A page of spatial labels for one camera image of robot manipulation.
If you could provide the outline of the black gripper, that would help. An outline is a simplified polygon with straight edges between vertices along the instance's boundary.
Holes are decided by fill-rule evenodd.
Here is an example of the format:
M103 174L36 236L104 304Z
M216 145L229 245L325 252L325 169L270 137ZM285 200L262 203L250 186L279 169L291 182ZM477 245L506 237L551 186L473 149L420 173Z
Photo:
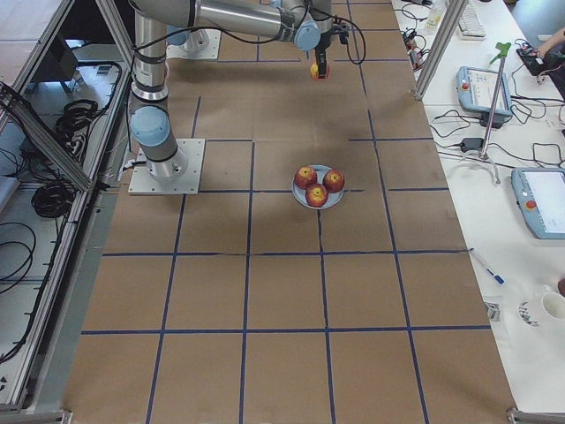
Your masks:
M320 41L315 47L315 64L328 64L326 49L331 45L334 38L337 38L342 45L349 42L350 26L341 18L330 17L327 19L316 20L320 30Z

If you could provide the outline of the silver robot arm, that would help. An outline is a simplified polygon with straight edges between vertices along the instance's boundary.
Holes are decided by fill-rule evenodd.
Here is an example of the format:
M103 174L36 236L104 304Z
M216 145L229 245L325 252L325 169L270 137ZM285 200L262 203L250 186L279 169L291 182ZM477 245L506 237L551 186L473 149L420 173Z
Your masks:
M187 52L200 52L207 48L210 43L206 29L180 32L180 27L167 26L167 34L167 43L169 45L179 47Z
M197 56L210 32L241 42L290 42L313 51L312 75L328 76L326 51L334 38L348 40L350 26L329 1L133 1L135 44L130 130L146 157L150 177L171 181L183 175L189 158L171 129L166 85L167 48Z

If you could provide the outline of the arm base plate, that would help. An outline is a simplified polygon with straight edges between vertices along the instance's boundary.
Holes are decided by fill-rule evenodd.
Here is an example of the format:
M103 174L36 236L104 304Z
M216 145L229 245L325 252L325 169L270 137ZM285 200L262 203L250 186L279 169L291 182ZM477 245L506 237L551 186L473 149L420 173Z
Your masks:
M133 167L128 193L131 195L173 195L199 192L205 155L204 139L177 139L177 154L167 162L147 160L142 149Z
M221 40L221 32L216 29L206 29L210 38L210 43L207 48L200 52L192 53L182 50L179 47L167 45L167 58L196 60L196 61L214 61L218 58L219 46Z

